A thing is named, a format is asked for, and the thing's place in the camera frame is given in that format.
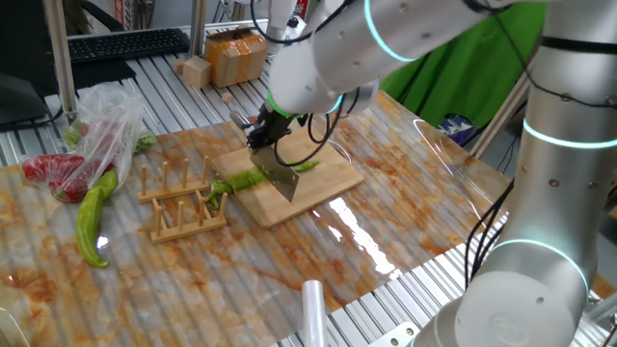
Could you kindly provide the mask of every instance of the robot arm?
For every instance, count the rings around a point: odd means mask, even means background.
[[[500,8],[513,0],[491,2]],[[249,136],[253,149],[283,136],[294,115],[332,112],[345,93],[350,97],[342,110],[354,101],[356,111],[368,107],[376,80],[489,14],[471,0],[328,0],[316,10],[316,19],[323,20],[339,4],[345,8],[338,16],[310,39],[283,49],[273,62],[268,101]],[[308,29],[318,24],[312,21]]]
[[[492,8],[516,2],[487,1]],[[484,0],[345,3],[273,63],[268,100],[247,129],[253,149],[273,144],[295,115],[333,110],[341,95],[488,14]],[[617,158],[615,52],[617,0],[548,4],[508,224],[465,295],[431,320],[414,347],[570,344],[596,274],[595,235]]]

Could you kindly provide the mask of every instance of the black cable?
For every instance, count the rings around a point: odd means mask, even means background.
[[[510,150],[514,150],[514,143],[517,141],[517,138],[515,136],[514,139],[512,139],[512,142],[510,143],[510,146],[508,146],[508,149],[505,150],[505,153],[503,154],[503,158],[501,158],[501,161],[499,162],[499,165],[497,165],[496,170],[499,171],[499,168],[501,168],[501,164],[503,164],[503,162],[505,162],[505,157],[508,156],[508,153],[510,152]]]
[[[225,16],[225,9],[223,9],[223,12],[221,13],[221,18],[219,18],[219,23],[223,22],[223,17]]]
[[[236,11],[236,10],[238,10],[238,7],[239,7],[239,6],[240,6],[240,5],[238,5],[238,4],[234,4],[234,5],[233,5],[233,12],[231,13],[231,17],[229,17],[229,16],[228,16],[228,19],[229,19],[229,20],[233,20],[233,19],[235,18],[235,11]]]
[[[302,42],[303,40],[306,40],[306,39],[310,38],[313,34],[319,32],[326,25],[328,25],[328,23],[330,23],[333,19],[335,19],[353,1],[354,0],[345,0],[345,1],[343,1],[343,3],[338,7],[338,9],[336,9],[336,11],[334,11],[332,14],[330,14],[330,16],[328,16],[328,18],[326,18],[326,20],[324,20],[323,23],[319,24],[319,26],[317,27],[317,29],[315,29],[314,32],[310,32],[308,34],[304,34],[304,35],[302,35],[302,36],[300,36],[299,38],[296,38],[296,39],[287,39],[287,40],[275,39],[275,38],[269,37],[263,30],[261,30],[259,25],[257,25],[257,18],[255,16],[255,0],[251,0],[251,4],[250,4],[251,19],[253,20],[253,25],[255,26],[257,31],[264,38],[266,38],[267,40],[269,40],[271,42],[274,42],[274,43],[280,43],[280,44],[292,44],[292,43]]]
[[[484,2],[486,3],[487,7],[491,8],[491,4],[489,4],[488,0],[484,0]],[[581,104],[583,106],[594,107],[594,108],[614,108],[614,109],[617,109],[617,102],[612,102],[610,104],[608,104],[608,103],[596,104],[596,103],[586,102],[586,101],[582,101],[580,99],[577,99],[577,98],[575,98],[575,97],[573,97],[573,96],[571,96],[571,95],[569,95],[567,93],[553,92],[551,90],[548,90],[548,89],[540,86],[531,77],[531,73],[529,72],[529,69],[528,69],[528,66],[527,66],[527,62],[525,61],[525,58],[523,57],[523,54],[521,54],[521,51],[519,50],[517,45],[514,43],[514,39],[512,39],[512,36],[510,35],[510,33],[508,33],[508,30],[505,28],[505,25],[503,25],[503,22],[501,21],[499,16],[496,15],[496,14],[493,14],[493,15],[491,15],[491,17],[493,17],[495,19],[495,21],[497,22],[497,25],[499,26],[499,29],[503,32],[505,37],[510,42],[510,45],[512,46],[512,49],[514,50],[514,52],[516,53],[517,58],[519,59],[519,63],[521,63],[521,65],[523,66],[524,74],[527,76],[527,78],[529,79],[529,82],[533,85],[533,87],[539,89],[540,91],[542,91],[544,93],[548,93],[548,94],[551,94],[553,96],[560,97],[562,100],[573,101],[573,102]]]
[[[324,135],[324,142],[319,144],[319,146],[317,147],[316,150],[314,150],[308,157],[302,159],[299,162],[296,163],[285,163],[284,160],[282,160],[282,158],[279,156],[279,151],[278,151],[278,146],[279,146],[279,140],[277,140],[276,142],[274,142],[274,155],[277,158],[277,162],[279,162],[280,165],[290,168],[290,167],[295,167],[298,165],[302,165],[306,162],[308,162],[308,160],[310,160],[312,157],[315,156],[315,154],[317,154],[317,152],[319,152],[319,150],[321,150],[321,148],[328,143],[328,139],[330,139],[330,135],[332,135],[332,132],[335,130],[336,128],[336,124],[338,123],[338,120],[340,119],[340,113],[342,112],[343,109],[343,104],[345,101],[345,94],[343,95],[343,98],[340,100],[340,106],[338,106],[338,111],[336,112],[336,116],[335,116],[335,120],[332,123],[332,126],[330,127],[330,131],[328,131],[325,135]]]
[[[495,235],[493,235],[491,237],[491,239],[489,240],[489,243],[486,244],[486,247],[484,248],[484,250],[482,251],[482,254],[480,255],[480,259],[479,259],[479,264],[480,265],[484,262],[484,259],[486,259],[486,255],[488,254],[489,250],[491,249],[491,247],[493,246],[495,241],[498,239],[499,236],[501,236],[501,233],[503,232],[504,228],[505,228],[505,225],[501,226],[499,228],[499,230],[495,233]],[[475,276],[475,274],[478,272],[478,270],[480,270],[479,266],[477,267],[475,272],[473,272],[473,271],[471,272],[471,277],[472,278]]]
[[[313,120],[313,116],[314,116],[314,114],[308,115],[308,125],[307,125],[308,136],[310,137],[311,141],[313,141],[314,143],[320,145],[321,143],[324,143],[324,142],[328,141],[328,138],[326,137],[326,135],[330,132],[330,115],[326,114],[326,132],[324,133],[324,137],[321,140],[317,140],[315,138],[315,136],[312,134],[312,120]]]
[[[517,138],[514,138],[514,145],[512,146],[512,150],[510,150],[510,158],[508,158],[508,162],[505,165],[505,168],[503,168],[503,171],[501,172],[502,174],[505,174],[505,171],[508,170],[508,167],[510,166],[510,163],[512,162],[512,157],[514,156],[514,148],[516,148],[517,146]]]
[[[471,282],[471,277],[469,276],[469,250],[471,249],[471,241],[473,240],[473,236],[475,236],[475,232],[478,231],[478,229],[482,226],[484,221],[486,221],[487,218],[489,218],[489,215],[491,215],[493,211],[499,210],[499,208],[501,207],[501,205],[503,204],[505,199],[508,197],[508,195],[510,194],[513,188],[514,188],[514,179],[512,179],[508,187],[503,191],[503,193],[501,193],[501,195],[499,196],[499,198],[497,198],[495,203],[493,203],[493,205],[484,213],[484,215],[482,215],[482,217],[480,218],[478,223],[476,223],[476,225],[473,227],[473,229],[471,230],[471,233],[469,234],[467,238],[467,242],[465,245],[465,289],[469,287],[469,283]]]
[[[58,110],[56,115],[54,115],[54,117],[50,118],[49,120],[33,122],[31,124],[14,124],[14,125],[5,124],[5,125],[0,126],[0,132],[36,129],[38,127],[47,125],[54,120],[57,120],[62,114],[63,114],[63,109],[62,107],[60,107],[60,110]]]
[[[486,240],[486,235],[489,233],[489,229],[491,229],[491,227],[493,226],[493,223],[495,222],[495,218],[497,217],[497,214],[499,213],[499,209],[503,205],[504,201],[505,201],[505,198],[502,200],[501,197],[499,197],[499,199],[495,201],[495,204],[493,207],[493,213],[491,214],[491,218],[485,224],[484,232],[482,232],[482,236],[480,236],[480,240],[478,241],[478,247],[475,250],[475,256],[473,257],[473,263],[471,264],[471,277],[469,278],[469,280],[473,279],[473,275],[475,275],[475,273],[480,268],[480,265],[482,265],[482,263],[480,262],[480,253],[482,252],[482,249],[484,248],[484,241]]]
[[[498,213],[499,209],[501,208],[501,206],[503,205],[505,200],[508,198],[508,195],[510,194],[510,192],[512,192],[512,189],[514,189],[514,179],[512,179],[512,181],[510,181],[510,184],[508,185],[506,190],[503,192],[503,194],[496,201],[495,209],[493,211],[494,216],[496,216],[496,214]],[[499,228],[499,230],[496,231],[495,235],[493,235],[491,237],[491,239],[489,239],[489,243],[487,243],[486,246],[484,246],[484,240],[486,239],[486,235],[488,235],[489,228],[492,227],[492,226],[493,226],[493,220],[491,220],[487,224],[486,230],[484,231],[484,234],[482,235],[482,238],[481,238],[480,243],[478,245],[478,249],[475,252],[475,260],[474,260],[474,262],[473,262],[473,264],[471,266],[471,276],[469,278],[469,281],[471,281],[473,279],[473,277],[475,276],[475,274],[480,270],[480,266],[482,266],[482,263],[484,262],[484,259],[486,258],[487,252],[493,246],[493,244],[495,243],[497,238],[500,236],[500,234],[503,232],[504,226],[501,226]]]
[[[219,1],[219,4],[216,6],[216,11],[214,12],[214,16],[212,17],[212,22],[213,23],[216,20],[216,17],[219,15],[219,10],[220,9],[221,9],[221,1]]]
[[[349,107],[349,110],[347,110],[347,114],[345,116],[341,116],[342,119],[346,119],[347,117],[349,117],[349,114],[356,107],[356,104],[358,103],[358,99],[360,99],[360,87],[356,88],[356,96],[354,96],[354,102],[351,103],[351,106]]]

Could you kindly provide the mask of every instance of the wooden peg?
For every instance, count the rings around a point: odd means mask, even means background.
[[[163,162],[163,192],[167,192],[167,166],[168,162]]]
[[[203,226],[203,210],[205,209],[205,198],[199,200],[200,204],[200,227]]]
[[[201,184],[205,184],[205,171],[208,167],[208,156],[203,157],[203,168],[201,169]]]
[[[163,207],[158,206],[156,208],[156,236],[161,237],[161,218],[163,218]]]
[[[184,201],[177,204],[177,232],[182,232],[182,227],[184,227],[184,216],[182,215],[183,207]]]
[[[142,165],[142,195],[146,195],[146,165]]]
[[[189,174],[189,160],[184,158],[184,167],[182,168],[182,188],[186,188],[186,178]]]
[[[223,193],[223,199],[221,200],[221,209],[219,210],[219,218],[225,218],[225,208],[228,206],[228,194]]]

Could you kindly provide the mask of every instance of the metal pole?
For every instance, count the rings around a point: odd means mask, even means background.
[[[193,56],[203,55],[206,0],[193,0],[193,18],[191,19],[191,44],[187,60]]]
[[[77,116],[77,98],[73,85],[73,72],[70,68],[70,56],[68,55],[67,28],[65,27],[62,0],[44,0],[43,4],[54,54],[62,107],[68,120],[73,121]]]

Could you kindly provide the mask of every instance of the green pepper piece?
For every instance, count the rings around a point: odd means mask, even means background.
[[[295,170],[296,173],[298,174],[305,173],[313,169],[314,167],[316,167],[319,163],[320,163],[319,160],[311,160],[306,163],[293,167],[293,170]]]
[[[75,239],[79,253],[89,264],[101,269],[109,265],[109,260],[103,261],[96,251],[94,244],[96,229],[103,202],[109,198],[117,186],[118,174],[115,171],[104,174],[81,201],[77,221],[75,221]]]
[[[77,147],[77,144],[79,144],[79,142],[81,141],[81,134],[79,133],[79,130],[70,126],[65,129],[65,131],[63,131],[62,139],[65,141],[67,147],[75,148]]]
[[[227,182],[223,181],[223,179],[215,179],[210,182],[210,194],[205,200],[212,203],[214,209],[219,209],[219,202],[216,200],[216,196],[224,193],[231,194],[231,192],[233,192],[233,189]]]
[[[238,191],[252,186],[250,179],[251,172],[248,170],[241,171],[228,179],[228,183],[233,191]]]
[[[231,176],[228,179],[228,182],[235,192],[259,184],[263,182],[264,179],[266,179],[266,177],[260,169],[252,168],[250,170],[243,170],[240,173]]]
[[[216,195],[222,195],[224,193],[231,194],[233,191],[229,183],[223,181],[223,179],[215,179],[210,182],[210,190]]]
[[[266,179],[266,176],[263,174],[263,172],[260,169],[258,168],[251,169],[250,174],[249,174],[249,181],[251,182],[252,186],[263,182],[265,179]]]
[[[148,132],[142,135],[137,140],[137,145],[135,146],[134,154],[139,154],[148,151],[152,146],[156,144],[156,137],[151,132]]]

